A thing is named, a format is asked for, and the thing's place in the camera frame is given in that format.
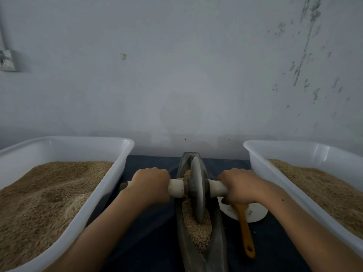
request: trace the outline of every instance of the skin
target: skin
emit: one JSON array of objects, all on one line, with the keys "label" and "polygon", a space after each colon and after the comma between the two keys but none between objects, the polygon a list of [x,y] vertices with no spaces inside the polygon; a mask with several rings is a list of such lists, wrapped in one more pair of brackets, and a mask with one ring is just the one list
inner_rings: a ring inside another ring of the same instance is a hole
[{"label": "skin", "polygon": [[[244,169],[225,170],[216,180],[228,188],[225,201],[264,205],[283,226],[312,271],[362,271],[363,260],[306,213],[282,188]],[[147,207],[170,201],[169,181],[166,170],[138,170],[129,186],[44,271],[100,271],[132,222]]]}]

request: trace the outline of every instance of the white plastic bin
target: white plastic bin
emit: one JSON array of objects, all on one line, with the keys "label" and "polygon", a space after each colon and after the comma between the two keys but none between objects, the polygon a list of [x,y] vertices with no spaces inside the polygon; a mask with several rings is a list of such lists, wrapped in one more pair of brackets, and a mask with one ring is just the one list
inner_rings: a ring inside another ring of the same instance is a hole
[{"label": "white plastic bin", "polygon": [[346,230],[268,161],[279,159],[293,166],[320,169],[363,191],[363,157],[314,142],[250,140],[243,146],[249,151],[252,170],[258,176],[284,188],[302,208],[363,258],[363,240]]},{"label": "white plastic bin", "polygon": [[33,167],[54,161],[114,162],[60,238],[35,259],[14,272],[38,272],[54,262],[73,243],[102,196],[111,192],[125,168],[134,142],[117,137],[49,136],[31,139],[0,151],[0,189],[17,181]]}]

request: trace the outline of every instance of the orange brush handle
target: orange brush handle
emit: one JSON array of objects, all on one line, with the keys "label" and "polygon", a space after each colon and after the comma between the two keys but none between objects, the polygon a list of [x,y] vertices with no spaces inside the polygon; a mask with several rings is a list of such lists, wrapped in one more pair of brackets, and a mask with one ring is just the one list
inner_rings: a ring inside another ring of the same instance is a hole
[{"label": "orange brush handle", "polygon": [[246,255],[253,259],[256,257],[256,252],[254,250],[253,240],[251,236],[251,232],[248,227],[247,219],[245,211],[248,208],[248,205],[242,204],[233,204],[234,209],[238,213],[238,220],[241,226],[241,233],[242,233],[242,242],[243,247],[245,249]]}]

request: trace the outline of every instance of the electrical outlet box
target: electrical outlet box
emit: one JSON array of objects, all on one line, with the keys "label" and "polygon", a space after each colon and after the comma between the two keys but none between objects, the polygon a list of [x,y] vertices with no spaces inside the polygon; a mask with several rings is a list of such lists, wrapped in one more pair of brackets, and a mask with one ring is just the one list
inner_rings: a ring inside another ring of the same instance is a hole
[{"label": "electrical outlet box", "polygon": [[0,50],[0,71],[17,71],[11,50]]}]

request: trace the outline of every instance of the person's right arm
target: person's right arm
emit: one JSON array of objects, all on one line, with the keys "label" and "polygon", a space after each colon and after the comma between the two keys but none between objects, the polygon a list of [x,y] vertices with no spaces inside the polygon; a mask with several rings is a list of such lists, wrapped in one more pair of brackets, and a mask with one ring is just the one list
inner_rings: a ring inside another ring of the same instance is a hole
[{"label": "person's right arm", "polygon": [[363,259],[303,210],[281,187],[250,170],[223,171],[226,201],[264,205],[279,221],[313,272],[363,271]]}]

